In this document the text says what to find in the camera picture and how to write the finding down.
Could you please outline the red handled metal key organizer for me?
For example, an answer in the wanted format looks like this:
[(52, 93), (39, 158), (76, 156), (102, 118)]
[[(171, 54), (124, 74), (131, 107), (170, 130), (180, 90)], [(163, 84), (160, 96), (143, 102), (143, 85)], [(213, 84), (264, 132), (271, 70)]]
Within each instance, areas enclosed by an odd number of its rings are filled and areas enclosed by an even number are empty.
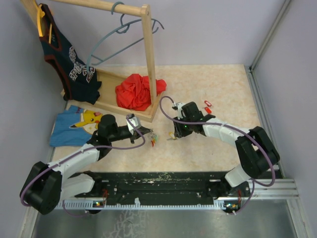
[(147, 136), (148, 136), (148, 139), (151, 142), (151, 146), (155, 147), (155, 145), (157, 144), (157, 141), (158, 141), (157, 134), (154, 132), (153, 129), (150, 129), (150, 132), (147, 134)]

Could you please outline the yellow tagged key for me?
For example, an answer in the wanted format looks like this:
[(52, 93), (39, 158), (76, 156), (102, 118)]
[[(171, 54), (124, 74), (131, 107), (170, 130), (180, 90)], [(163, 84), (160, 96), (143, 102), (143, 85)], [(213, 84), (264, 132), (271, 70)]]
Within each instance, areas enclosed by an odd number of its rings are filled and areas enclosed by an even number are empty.
[(167, 139), (168, 141), (170, 141), (170, 140), (176, 140), (177, 138), (176, 138), (176, 136), (174, 135), (174, 133), (173, 132), (170, 132), (169, 133), (169, 138)]

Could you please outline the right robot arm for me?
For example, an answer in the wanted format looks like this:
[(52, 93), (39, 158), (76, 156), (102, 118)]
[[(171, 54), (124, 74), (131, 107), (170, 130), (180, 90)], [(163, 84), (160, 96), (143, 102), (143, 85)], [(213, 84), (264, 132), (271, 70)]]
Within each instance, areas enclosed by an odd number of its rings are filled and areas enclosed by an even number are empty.
[(239, 186), (249, 179), (257, 179), (280, 161), (280, 155), (266, 131), (234, 127), (213, 115), (203, 115), (196, 103), (173, 103), (178, 112), (173, 118), (174, 136), (186, 137), (193, 132), (221, 140), (237, 149), (240, 164), (211, 186), (213, 197), (233, 196)]

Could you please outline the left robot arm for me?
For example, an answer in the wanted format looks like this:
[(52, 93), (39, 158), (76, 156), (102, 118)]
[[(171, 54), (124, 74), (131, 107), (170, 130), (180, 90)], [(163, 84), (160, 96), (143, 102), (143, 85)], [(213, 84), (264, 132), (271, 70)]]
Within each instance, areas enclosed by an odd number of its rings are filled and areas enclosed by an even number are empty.
[(134, 114), (126, 116), (124, 126), (118, 126), (113, 115), (102, 116), (92, 137), (77, 151), (54, 162), (33, 165), (19, 194), (21, 204), (46, 215), (76, 195), (99, 196), (103, 191), (100, 179), (81, 169), (104, 158), (114, 149), (113, 142), (129, 139), (134, 144), (151, 132)]

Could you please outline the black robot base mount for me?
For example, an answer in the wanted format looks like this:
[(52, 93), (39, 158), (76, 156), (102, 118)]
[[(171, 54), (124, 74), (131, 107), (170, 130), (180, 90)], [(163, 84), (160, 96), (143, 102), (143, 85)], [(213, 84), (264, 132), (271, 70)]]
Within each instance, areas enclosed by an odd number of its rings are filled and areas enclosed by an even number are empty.
[(99, 184), (79, 198), (105, 198), (107, 205), (212, 205), (211, 186), (224, 172), (97, 173)]

